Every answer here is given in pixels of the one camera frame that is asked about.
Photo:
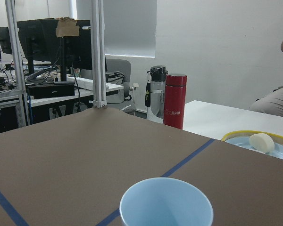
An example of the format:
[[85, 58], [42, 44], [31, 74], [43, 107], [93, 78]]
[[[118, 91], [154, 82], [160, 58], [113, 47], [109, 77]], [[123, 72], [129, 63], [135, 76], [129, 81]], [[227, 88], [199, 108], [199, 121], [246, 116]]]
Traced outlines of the black speaker bar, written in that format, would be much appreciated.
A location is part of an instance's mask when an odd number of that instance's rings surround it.
[[41, 84], [26, 86], [29, 95], [34, 99], [67, 97], [75, 95], [74, 84]]

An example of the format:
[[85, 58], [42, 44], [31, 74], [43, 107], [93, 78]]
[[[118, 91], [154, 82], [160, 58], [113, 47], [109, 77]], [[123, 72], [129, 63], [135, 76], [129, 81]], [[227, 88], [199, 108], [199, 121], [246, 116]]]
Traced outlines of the yellow rimmed blue bowl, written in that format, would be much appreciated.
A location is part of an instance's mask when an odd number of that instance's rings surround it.
[[225, 134], [222, 141], [283, 160], [283, 136], [277, 134], [238, 130]]

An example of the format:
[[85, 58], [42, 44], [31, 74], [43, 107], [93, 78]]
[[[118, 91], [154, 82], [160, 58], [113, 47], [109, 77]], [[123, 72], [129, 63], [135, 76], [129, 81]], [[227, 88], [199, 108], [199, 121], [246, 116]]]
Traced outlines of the clear bottle with black lid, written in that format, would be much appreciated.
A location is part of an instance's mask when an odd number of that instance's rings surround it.
[[147, 119], [163, 124], [165, 85], [168, 71], [164, 65], [157, 65], [147, 71], [145, 92], [145, 106], [147, 107]]

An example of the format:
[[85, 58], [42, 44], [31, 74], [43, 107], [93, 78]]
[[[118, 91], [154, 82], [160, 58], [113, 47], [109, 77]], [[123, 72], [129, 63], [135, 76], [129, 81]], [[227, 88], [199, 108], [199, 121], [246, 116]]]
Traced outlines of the white bun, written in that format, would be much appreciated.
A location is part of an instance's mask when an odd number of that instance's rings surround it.
[[249, 137], [249, 143], [256, 150], [263, 153], [270, 153], [275, 149], [273, 139], [265, 133], [257, 133]]

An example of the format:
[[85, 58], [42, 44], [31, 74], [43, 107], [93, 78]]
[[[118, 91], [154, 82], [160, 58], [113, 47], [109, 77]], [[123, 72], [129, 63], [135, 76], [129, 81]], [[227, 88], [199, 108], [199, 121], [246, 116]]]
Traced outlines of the light blue plastic cup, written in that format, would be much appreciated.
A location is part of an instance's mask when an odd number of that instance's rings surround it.
[[175, 178], [149, 178], [132, 185], [119, 211], [124, 226], [210, 226], [214, 218], [206, 195]]

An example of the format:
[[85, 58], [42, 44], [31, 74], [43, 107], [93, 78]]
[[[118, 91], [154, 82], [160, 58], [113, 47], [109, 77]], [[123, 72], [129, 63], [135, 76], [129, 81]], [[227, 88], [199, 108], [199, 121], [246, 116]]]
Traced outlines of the red thermos bottle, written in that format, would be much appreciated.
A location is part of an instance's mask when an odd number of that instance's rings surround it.
[[187, 76], [168, 74], [166, 76], [164, 119], [165, 125], [183, 129]]

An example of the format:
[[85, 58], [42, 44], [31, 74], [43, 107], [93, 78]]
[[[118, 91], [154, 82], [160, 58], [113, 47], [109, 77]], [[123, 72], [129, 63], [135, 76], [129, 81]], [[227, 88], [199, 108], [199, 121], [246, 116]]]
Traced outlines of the aluminium frame post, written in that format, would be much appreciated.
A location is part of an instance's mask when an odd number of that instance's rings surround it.
[[91, 1], [91, 41], [92, 41], [92, 76], [93, 104], [97, 108], [107, 106], [106, 68], [104, 48], [104, 10], [102, 0]]

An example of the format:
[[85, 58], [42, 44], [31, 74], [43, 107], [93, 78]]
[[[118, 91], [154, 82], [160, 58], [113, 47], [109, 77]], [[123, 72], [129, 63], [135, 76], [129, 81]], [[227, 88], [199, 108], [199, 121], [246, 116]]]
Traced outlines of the black computer monitor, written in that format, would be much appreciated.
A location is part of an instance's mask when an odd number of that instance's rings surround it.
[[89, 20], [54, 18], [17, 22], [25, 57], [59, 65], [62, 81], [67, 68], [92, 69], [90, 25]]

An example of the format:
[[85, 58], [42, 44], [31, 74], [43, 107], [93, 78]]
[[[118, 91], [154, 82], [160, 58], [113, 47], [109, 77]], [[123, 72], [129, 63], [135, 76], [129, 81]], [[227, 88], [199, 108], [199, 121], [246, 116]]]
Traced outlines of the grey office chair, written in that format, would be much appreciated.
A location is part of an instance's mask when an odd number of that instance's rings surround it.
[[123, 89], [116, 90], [114, 94], [107, 94], [108, 106], [135, 115], [134, 91], [139, 85], [137, 83], [130, 85], [130, 62], [123, 59], [107, 59], [106, 67], [106, 82], [123, 87]]

